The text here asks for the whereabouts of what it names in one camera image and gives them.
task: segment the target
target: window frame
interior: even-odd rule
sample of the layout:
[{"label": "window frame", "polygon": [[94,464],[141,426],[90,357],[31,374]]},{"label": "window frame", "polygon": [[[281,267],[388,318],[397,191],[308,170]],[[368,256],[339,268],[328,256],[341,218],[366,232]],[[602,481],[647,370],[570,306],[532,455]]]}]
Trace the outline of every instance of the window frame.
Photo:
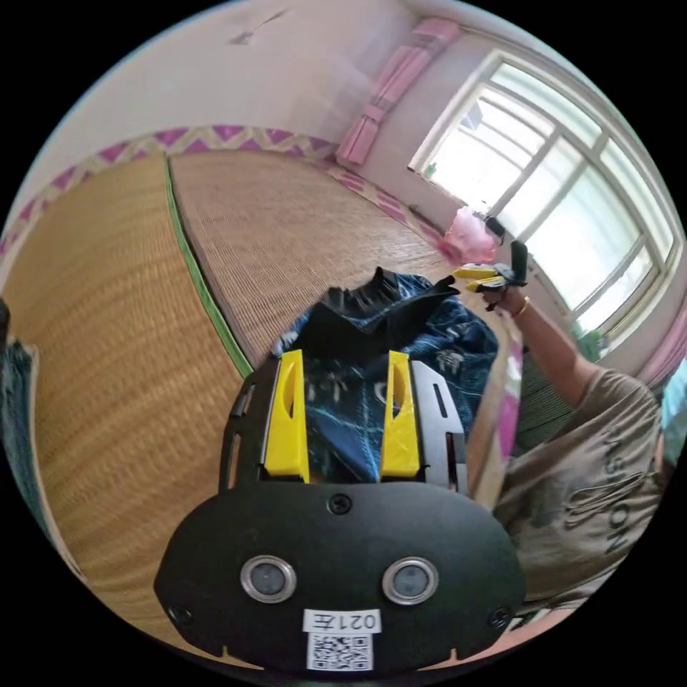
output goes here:
[{"label": "window frame", "polygon": [[[493,36],[490,38],[493,38],[497,43],[505,43]],[[573,132],[546,113],[546,111],[540,109],[534,103],[529,102],[518,93],[492,82],[491,78],[502,64],[511,65],[515,69],[522,70],[535,79],[538,79],[570,100],[576,107],[580,108],[582,112],[601,128],[601,133],[595,141],[594,146],[590,149],[590,147],[583,143]],[[527,51],[518,49],[511,44],[506,44],[503,47],[497,47],[493,50],[475,72],[473,72],[471,77],[463,85],[463,88],[456,94],[444,114],[440,117],[437,125],[435,125],[434,129],[429,133],[425,142],[417,150],[410,163],[410,170],[422,176],[425,182],[433,184],[433,186],[439,188],[444,194],[452,195],[448,190],[428,179],[424,175],[425,170],[452,129],[469,113],[483,87],[488,87],[491,90],[499,92],[517,102],[518,105],[526,107],[534,114],[545,117],[547,121],[553,123],[554,127],[553,131],[545,138],[543,145],[532,156],[530,162],[522,170],[519,177],[504,191],[499,200],[491,208],[491,214],[498,215],[504,209],[506,204],[516,195],[561,137],[566,139],[582,156],[581,161],[573,170],[571,176],[555,194],[554,198],[547,203],[542,212],[530,223],[525,231],[518,236],[519,240],[526,241],[534,234],[547,216],[557,207],[557,204],[565,197],[576,180],[590,165],[603,176],[632,217],[633,222],[640,232],[639,239],[630,249],[630,252],[623,258],[620,265],[614,269],[603,283],[578,305],[577,308],[571,309],[567,306],[565,299],[561,296],[558,289],[556,289],[545,272],[536,264],[536,260],[533,260],[535,266],[532,269],[532,272],[542,285],[551,293],[557,307],[561,310],[561,314],[566,324],[572,327],[577,317],[591,307],[609,287],[624,274],[631,261],[637,256],[642,248],[646,247],[652,263],[650,270],[637,285],[632,294],[625,300],[623,305],[598,326],[598,330],[609,339],[621,335],[622,332],[624,332],[624,330],[644,312],[645,307],[650,303],[652,297],[661,289],[666,279],[671,276],[676,265],[676,260],[681,252],[679,219],[675,208],[672,206],[670,195],[663,183],[660,173],[655,169],[651,157],[645,149],[643,149],[639,139],[634,132],[632,132],[629,125],[625,125],[620,120],[619,116],[612,112],[607,106],[602,104],[602,106],[599,107],[600,99],[596,94],[593,94],[592,97],[593,92],[588,87],[584,86],[584,84],[572,77],[572,75],[562,71],[557,65],[553,65],[534,54],[528,54]],[[601,161],[601,153],[609,140],[614,141],[622,153],[624,153],[635,166],[641,179],[653,194],[653,197],[658,203],[658,207],[670,226],[673,242],[665,260],[661,259],[656,239],[653,237],[646,222],[635,206],[635,203],[630,199],[629,194],[620,185],[613,173]]]}]

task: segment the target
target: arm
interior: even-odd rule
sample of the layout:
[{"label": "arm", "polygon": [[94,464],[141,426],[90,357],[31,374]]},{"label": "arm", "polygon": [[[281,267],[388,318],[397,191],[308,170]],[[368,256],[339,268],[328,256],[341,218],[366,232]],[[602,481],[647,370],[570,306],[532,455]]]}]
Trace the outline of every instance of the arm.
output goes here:
[{"label": "arm", "polygon": [[435,666],[430,666],[428,668],[423,668],[423,670],[430,671],[434,670],[435,668],[450,668],[451,666],[459,666],[462,663],[479,661],[481,658],[486,658],[487,656],[493,656],[494,654],[501,653],[502,651],[506,651],[507,649],[511,649],[519,644],[533,639],[534,637],[537,637],[538,635],[546,632],[546,630],[550,630],[552,627],[560,623],[561,620],[566,619],[573,611],[574,609],[572,608],[552,610],[551,613],[546,615],[541,620],[536,620],[535,622],[526,625],[524,628],[512,630],[511,632],[502,634],[488,649],[480,651],[474,656],[470,656],[469,658],[464,658],[462,661],[459,661],[455,657],[455,653],[453,653],[448,661],[438,663]]},{"label": "arm", "polygon": [[551,386],[567,403],[577,407],[589,380],[600,368],[583,358],[570,338],[532,301],[525,306],[520,289],[511,287],[504,294],[485,294],[484,299],[510,313]]}]

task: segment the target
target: yellow bracket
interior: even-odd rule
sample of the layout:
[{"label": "yellow bracket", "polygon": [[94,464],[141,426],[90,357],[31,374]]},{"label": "yellow bracket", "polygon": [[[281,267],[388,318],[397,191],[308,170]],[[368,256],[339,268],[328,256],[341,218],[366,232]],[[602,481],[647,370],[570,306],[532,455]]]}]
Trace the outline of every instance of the yellow bracket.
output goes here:
[{"label": "yellow bracket", "polygon": [[476,293],[479,290],[480,286],[488,286],[489,284],[492,284],[494,286],[505,286],[506,280],[501,275],[498,275],[496,277],[491,277],[489,279],[478,279],[476,281],[471,281],[465,288],[468,291]]},{"label": "yellow bracket", "polygon": [[284,353],[277,373],[265,469],[272,477],[300,477],[310,481],[306,435],[306,395],[301,351]]},{"label": "yellow bracket", "polygon": [[463,265],[462,267],[452,272],[456,279],[488,279],[494,277],[498,272],[491,267],[484,265]]},{"label": "yellow bracket", "polygon": [[[395,417],[394,402],[398,408]],[[412,478],[417,476],[419,470],[420,454],[409,358],[406,354],[390,351],[379,479]]]}]

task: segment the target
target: zigzag pattern border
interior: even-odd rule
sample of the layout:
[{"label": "zigzag pattern border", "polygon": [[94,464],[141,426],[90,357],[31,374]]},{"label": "zigzag pattern border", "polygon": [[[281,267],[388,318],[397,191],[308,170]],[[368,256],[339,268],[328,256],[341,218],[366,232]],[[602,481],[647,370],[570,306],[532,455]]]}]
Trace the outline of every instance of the zigzag pattern border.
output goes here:
[{"label": "zigzag pattern border", "polygon": [[381,188],[336,163],[337,146],[336,143],[314,136],[244,125],[177,127],[121,141],[90,155],[78,165],[57,175],[24,206],[17,219],[1,237],[0,263],[8,249],[35,225],[51,203],[91,176],[114,165],[161,152],[168,155],[183,155],[206,150],[255,150],[282,152],[285,155],[301,157],[315,164],[349,190],[374,203],[389,217],[412,229],[430,245],[435,245],[439,237],[435,228],[416,218],[410,209]]}]

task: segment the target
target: woven floor mat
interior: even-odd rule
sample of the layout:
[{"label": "woven floor mat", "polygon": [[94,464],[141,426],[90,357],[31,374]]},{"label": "woven floor mat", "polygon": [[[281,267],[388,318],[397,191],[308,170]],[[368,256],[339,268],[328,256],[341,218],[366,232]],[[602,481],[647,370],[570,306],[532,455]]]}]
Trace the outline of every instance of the woven floor mat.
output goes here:
[{"label": "woven floor mat", "polygon": [[12,333],[41,355],[39,466],[89,588],[140,630],[201,653],[152,583],[173,530],[217,489],[241,377],[177,242],[164,158],[113,167],[58,199],[3,296]]},{"label": "woven floor mat", "polygon": [[189,244],[253,366],[330,286],[360,286],[378,265],[448,273],[412,230],[302,160],[217,151],[172,157],[171,170]]}]

